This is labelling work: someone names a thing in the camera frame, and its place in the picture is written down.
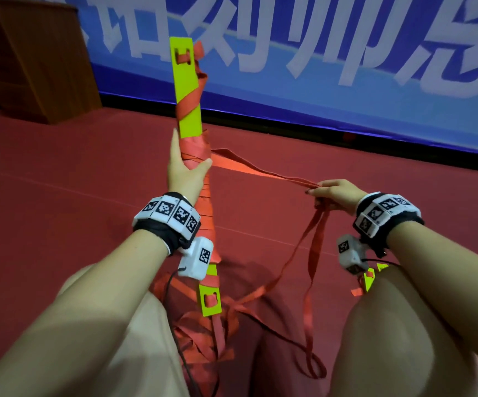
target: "wall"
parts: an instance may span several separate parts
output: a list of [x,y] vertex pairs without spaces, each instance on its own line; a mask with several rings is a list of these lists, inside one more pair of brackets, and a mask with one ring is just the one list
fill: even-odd
[[191,36],[203,108],[478,151],[478,0],[51,1],[103,93],[174,102],[168,38]]

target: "thigh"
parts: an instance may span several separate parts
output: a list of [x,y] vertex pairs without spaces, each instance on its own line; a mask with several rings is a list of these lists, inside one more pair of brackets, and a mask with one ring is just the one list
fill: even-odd
[[478,359],[407,275],[389,267],[351,311],[330,397],[478,397]]
[[[61,295],[91,266],[70,277]],[[189,397],[165,309],[147,292],[103,370],[84,386],[87,397]]]

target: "red carpet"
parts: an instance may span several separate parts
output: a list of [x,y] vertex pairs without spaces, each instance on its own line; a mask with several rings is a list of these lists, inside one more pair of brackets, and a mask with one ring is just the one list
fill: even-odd
[[[0,356],[53,300],[71,274],[100,260],[130,233],[134,214],[165,191],[174,119],[103,109],[57,126],[0,113]],[[478,172],[333,146],[207,126],[213,147],[255,165],[314,181],[347,178],[369,192],[392,191],[421,208],[427,225],[478,253]],[[242,296],[274,276],[310,220],[312,199],[283,181],[213,168],[223,293]],[[332,214],[314,286],[315,352],[332,368],[344,320],[356,299],[354,279],[339,267],[335,239],[350,218]],[[307,245],[287,277],[258,306],[264,318],[297,323],[308,285]],[[173,259],[164,267],[173,267]],[[181,298],[177,309],[183,309]],[[328,380],[309,380],[293,349],[242,320],[234,361],[222,363],[226,396],[256,391],[324,396]],[[254,355],[260,356],[254,363]]]

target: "wooden furniture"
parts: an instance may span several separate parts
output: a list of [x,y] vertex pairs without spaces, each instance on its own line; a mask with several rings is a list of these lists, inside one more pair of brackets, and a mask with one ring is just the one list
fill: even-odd
[[0,0],[0,106],[48,124],[101,108],[76,7]]

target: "orange strap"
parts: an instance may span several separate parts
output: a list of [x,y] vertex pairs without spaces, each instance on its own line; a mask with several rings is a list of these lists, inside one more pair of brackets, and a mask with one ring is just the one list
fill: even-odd
[[[180,102],[176,105],[176,118],[178,121],[183,119],[198,106],[203,88],[208,80],[207,75],[200,70],[198,64],[198,59],[203,57],[203,49],[200,42],[195,44],[193,47],[193,52],[195,54],[195,69],[199,80],[199,86],[196,90],[180,100]],[[178,63],[188,63],[190,61],[190,56],[189,53],[186,53],[177,55],[176,59]],[[318,187],[316,183],[306,179],[285,177],[277,173],[264,171],[228,149],[211,150],[208,142],[208,131],[206,130],[203,131],[201,136],[182,138],[180,140],[180,149],[182,152],[182,159],[184,160],[185,165],[190,169],[196,167],[201,161],[212,157],[214,160],[214,165],[218,167],[242,171],[244,173],[253,173],[265,177],[282,179],[307,188]],[[206,175],[204,178],[202,192],[200,193],[200,197],[196,202],[195,208],[201,216],[201,228],[198,232],[198,235],[207,237],[213,241],[215,245],[215,227],[213,223],[213,208],[210,199],[208,175]],[[225,306],[225,308],[223,308],[222,314],[213,315],[211,318],[204,318],[200,312],[191,311],[183,314],[179,320],[173,323],[173,331],[179,339],[180,348],[183,351],[186,362],[192,368],[191,374],[195,381],[199,384],[204,396],[209,397],[210,395],[218,394],[219,377],[215,371],[210,371],[206,365],[202,364],[231,360],[234,358],[233,349],[226,349],[226,341],[238,330],[239,320],[237,317],[237,312],[248,315],[252,319],[256,320],[265,330],[304,351],[307,357],[308,376],[312,377],[313,379],[325,378],[327,376],[327,369],[323,365],[322,361],[312,352],[314,332],[310,289],[312,287],[316,269],[318,267],[318,260],[322,249],[323,233],[328,217],[329,211],[327,209],[327,205],[322,203],[316,210],[298,244],[295,246],[290,258],[283,265],[281,273],[274,280],[259,287],[238,301],[235,301],[228,296],[222,295],[222,303]],[[312,230],[315,230],[315,232],[308,259],[310,286],[307,289],[303,300],[303,324],[306,339],[306,344],[303,345],[272,329],[255,312],[245,307],[245,304],[255,299],[261,298],[278,284],[283,276],[284,271],[294,259],[298,247]],[[211,262],[219,263],[220,261],[221,257],[216,248],[214,248]],[[168,279],[169,274],[166,274],[163,278],[156,281],[154,285],[153,293],[160,300],[162,300],[164,286]],[[210,287],[218,287],[219,277],[208,275],[204,280],[201,281],[201,284]],[[196,292],[186,286],[180,280],[174,278],[171,282],[171,287],[180,291],[192,301],[197,302]],[[205,303],[209,307],[214,306],[217,303],[216,296],[206,296]],[[312,361],[316,363],[319,369],[318,373],[316,372]]]

